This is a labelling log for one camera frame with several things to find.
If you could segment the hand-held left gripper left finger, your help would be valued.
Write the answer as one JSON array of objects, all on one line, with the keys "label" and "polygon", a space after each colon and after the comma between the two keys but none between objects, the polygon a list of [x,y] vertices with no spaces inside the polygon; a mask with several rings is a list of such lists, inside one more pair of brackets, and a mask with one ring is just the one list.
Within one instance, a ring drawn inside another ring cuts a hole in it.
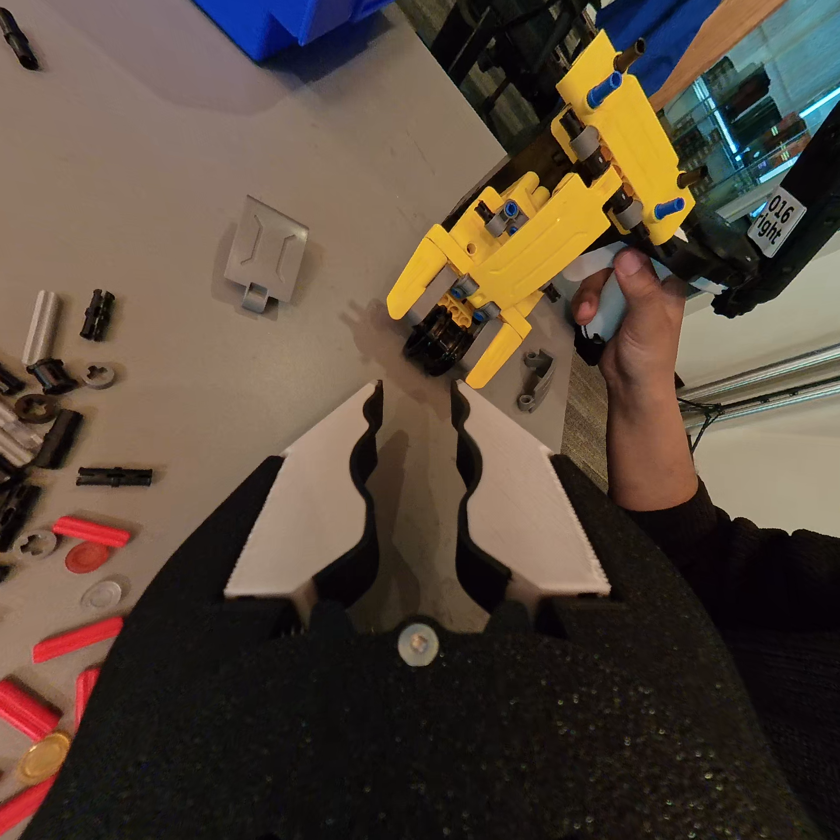
[{"label": "hand-held left gripper left finger", "polygon": [[375,582],[379,547],[366,482],[377,464],[383,383],[371,382],[280,454],[280,468],[224,597],[344,607]]}]

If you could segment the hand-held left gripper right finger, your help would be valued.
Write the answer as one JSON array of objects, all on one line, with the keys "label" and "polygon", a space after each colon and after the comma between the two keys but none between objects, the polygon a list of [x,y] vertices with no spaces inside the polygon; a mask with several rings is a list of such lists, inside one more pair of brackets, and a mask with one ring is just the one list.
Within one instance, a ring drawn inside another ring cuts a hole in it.
[{"label": "hand-held left gripper right finger", "polygon": [[549,599],[606,599],[601,562],[554,467],[554,453],[464,381],[451,386],[458,582],[486,613],[536,613]]}]

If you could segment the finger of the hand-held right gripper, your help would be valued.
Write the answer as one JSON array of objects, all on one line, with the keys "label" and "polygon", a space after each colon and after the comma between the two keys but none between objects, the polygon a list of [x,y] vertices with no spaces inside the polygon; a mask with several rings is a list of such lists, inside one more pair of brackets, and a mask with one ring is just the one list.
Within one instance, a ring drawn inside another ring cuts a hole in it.
[{"label": "finger of the hand-held right gripper", "polygon": [[482,180],[471,187],[441,225],[453,227],[487,187],[502,194],[525,174],[533,172],[538,176],[539,184],[546,186],[551,192],[573,169],[574,163],[553,136],[551,128],[537,128],[525,132],[517,141],[513,154],[508,154]]}]

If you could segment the yellow toy brick vehicle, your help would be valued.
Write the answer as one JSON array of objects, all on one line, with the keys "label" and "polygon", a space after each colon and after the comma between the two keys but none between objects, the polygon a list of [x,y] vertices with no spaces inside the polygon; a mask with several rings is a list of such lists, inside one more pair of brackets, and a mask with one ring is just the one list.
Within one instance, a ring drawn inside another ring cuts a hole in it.
[{"label": "yellow toy brick vehicle", "polygon": [[487,187],[453,227],[432,226],[386,299],[403,319],[438,279],[447,281],[413,326],[403,353],[438,376],[461,362],[490,324],[498,330],[467,375],[486,385],[521,347],[529,314],[554,278],[608,233],[659,246],[696,205],[678,156],[631,65],[642,38],[619,51],[601,31],[556,84],[558,111],[544,128],[574,163],[550,190],[529,172],[498,194]]}]

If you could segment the pile of red black pins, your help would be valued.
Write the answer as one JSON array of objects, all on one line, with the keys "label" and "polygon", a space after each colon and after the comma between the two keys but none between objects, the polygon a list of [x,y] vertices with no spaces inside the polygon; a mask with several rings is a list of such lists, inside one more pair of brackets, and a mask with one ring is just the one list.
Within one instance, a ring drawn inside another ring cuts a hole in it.
[{"label": "pile of red black pins", "polygon": [[[85,310],[80,331],[84,341],[98,343],[109,329],[116,299],[107,290],[95,289]],[[21,364],[38,390],[26,392],[27,383],[2,363],[2,554],[11,553],[18,561],[46,558],[70,541],[65,568],[71,574],[99,571],[111,552],[125,548],[130,531],[85,518],[63,516],[47,528],[26,528],[43,490],[28,479],[33,470],[58,470],[76,443],[84,417],[63,407],[59,397],[75,391],[80,384],[93,390],[107,389],[115,379],[107,365],[90,364],[79,382],[63,360],[53,354],[60,299],[50,290],[36,295]],[[77,487],[149,487],[151,469],[121,467],[80,467]],[[86,591],[81,605],[89,610],[107,610],[120,603],[123,587],[108,579]],[[31,651],[34,665],[72,655],[115,639],[123,629],[120,616],[108,617],[37,642]],[[75,731],[98,678],[100,666],[83,669],[76,677],[73,704]],[[17,763],[16,775],[22,790],[2,802],[2,838],[29,820],[43,804],[58,772],[67,759],[71,735],[62,729],[62,712],[38,699],[13,677],[2,678],[2,723],[31,741]]]}]

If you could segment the person's right hand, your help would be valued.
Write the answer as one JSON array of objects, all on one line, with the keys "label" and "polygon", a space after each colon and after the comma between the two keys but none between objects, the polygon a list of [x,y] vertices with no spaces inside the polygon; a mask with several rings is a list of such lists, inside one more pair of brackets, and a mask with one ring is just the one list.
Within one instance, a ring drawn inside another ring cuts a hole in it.
[{"label": "person's right hand", "polygon": [[571,302],[575,323],[585,326],[593,321],[611,275],[623,294],[626,311],[599,363],[609,401],[674,397],[685,284],[672,276],[659,280],[646,255],[623,248],[611,268],[581,281]]}]

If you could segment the small grey curved piece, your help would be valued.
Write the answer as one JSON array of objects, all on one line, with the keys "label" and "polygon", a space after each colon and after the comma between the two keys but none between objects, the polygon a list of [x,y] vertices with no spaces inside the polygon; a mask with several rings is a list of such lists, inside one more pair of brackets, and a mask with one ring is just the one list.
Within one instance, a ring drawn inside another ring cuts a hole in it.
[{"label": "small grey curved piece", "polygon": [[555,371],[554,356],[544,349],[529,351],[523,355],[523,363],[529,371],[529,378],[518,396],[518,409],[522,413],[534,413],[543,403],[552,384]]}]

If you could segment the wooden column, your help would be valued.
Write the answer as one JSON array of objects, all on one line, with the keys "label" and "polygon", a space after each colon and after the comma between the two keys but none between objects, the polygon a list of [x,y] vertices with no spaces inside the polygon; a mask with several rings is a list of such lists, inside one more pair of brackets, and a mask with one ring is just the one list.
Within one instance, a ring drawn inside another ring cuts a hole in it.
[{"label": "wooden column", "polygon": [[722,1],[700,27],[665,83],[650,98],[658,112],[725,56],[785,1]]}]

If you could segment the blue plastic bin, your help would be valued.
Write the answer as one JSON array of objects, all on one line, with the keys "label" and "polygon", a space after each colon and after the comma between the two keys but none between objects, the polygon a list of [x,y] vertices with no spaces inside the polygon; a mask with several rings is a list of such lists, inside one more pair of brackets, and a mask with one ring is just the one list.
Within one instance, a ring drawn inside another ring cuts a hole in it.
[{"label": "blue plastic bin", "polygon": [[357,25],[390,1],[195,1],[248,58],[261,62]]}]

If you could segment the black connector pin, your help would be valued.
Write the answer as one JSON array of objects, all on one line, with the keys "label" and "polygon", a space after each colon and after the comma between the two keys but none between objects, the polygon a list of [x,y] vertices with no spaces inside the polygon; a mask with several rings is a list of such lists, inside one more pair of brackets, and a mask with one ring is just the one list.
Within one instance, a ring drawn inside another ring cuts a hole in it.
[{"label": "black connector pin", "polygon": [[14,52],[18,63],[31,71],[40,70],[40,64],[28,37],[19,27],[16,18],[7,8],[0,8],[1,34],[7,46]]}]

